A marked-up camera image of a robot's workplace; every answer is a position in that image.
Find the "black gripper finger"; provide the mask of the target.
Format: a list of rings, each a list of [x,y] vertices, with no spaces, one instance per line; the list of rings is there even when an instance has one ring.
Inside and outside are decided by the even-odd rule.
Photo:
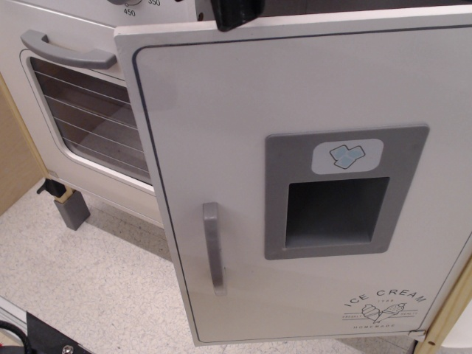
[[[264,0],[211,0],[217,28],[228,32],[261,16]]]

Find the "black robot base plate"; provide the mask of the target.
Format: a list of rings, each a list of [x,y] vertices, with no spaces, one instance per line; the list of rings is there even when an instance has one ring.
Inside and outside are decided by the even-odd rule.
[[[31,313],[27,313],[27,336],[32,345],[33,353],[91,353],[82,344],[64,335]]]

